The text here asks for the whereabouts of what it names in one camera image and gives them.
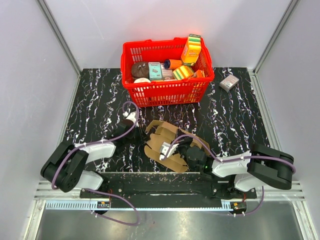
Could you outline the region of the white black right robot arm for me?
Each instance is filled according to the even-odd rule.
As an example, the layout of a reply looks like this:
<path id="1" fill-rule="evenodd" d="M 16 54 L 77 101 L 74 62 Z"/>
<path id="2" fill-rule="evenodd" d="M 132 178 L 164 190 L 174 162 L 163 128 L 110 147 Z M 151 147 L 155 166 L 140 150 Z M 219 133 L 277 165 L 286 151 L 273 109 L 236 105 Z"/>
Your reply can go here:
<path id="1" fill-rule="evenodd" d="M 231 176 L 228 194 L 239 198 L 252 188 L 270 186 L 290 190 L 296 172 L 294 158 L 282 151 L 261 144 L 238 155 L 215 156 L 210 148 L 195 135 L 182 134 L 168 147 L 166 157 L 180 155 L 187 166 L 208 180 Z"/>

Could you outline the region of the brown cardboard box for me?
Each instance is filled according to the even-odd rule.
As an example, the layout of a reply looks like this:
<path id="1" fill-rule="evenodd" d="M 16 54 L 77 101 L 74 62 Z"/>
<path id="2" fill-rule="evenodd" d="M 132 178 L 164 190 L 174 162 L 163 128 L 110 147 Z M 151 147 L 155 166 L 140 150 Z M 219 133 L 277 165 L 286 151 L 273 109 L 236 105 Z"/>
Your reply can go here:
<path id="1" fill-rule="evenodd" d="M 153 120 L 146 131 L 145 155 L 176 173 L 201 172 L 212 162 L 209 144 L 177 126 Z"/>

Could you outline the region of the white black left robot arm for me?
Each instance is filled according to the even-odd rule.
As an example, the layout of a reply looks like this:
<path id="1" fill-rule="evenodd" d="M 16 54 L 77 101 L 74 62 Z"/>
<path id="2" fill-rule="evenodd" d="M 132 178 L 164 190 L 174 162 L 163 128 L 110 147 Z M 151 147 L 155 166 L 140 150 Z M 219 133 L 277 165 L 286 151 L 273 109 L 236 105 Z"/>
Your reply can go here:
<path id="1" fill-rule="evenodd" d="M 85 170 L 85 165 L 99 159 L 111 158 L 125 145 L 149 140 L 143 129 L 131 119 L 125 119 L 110 134 L 110 139 L 72 144 L 62 141 L 40 170 L 54 189 L 68 193 L 74 188 L 90 189 L 98 198 L 107 195 L 107 180 L 99 173 Z"/>

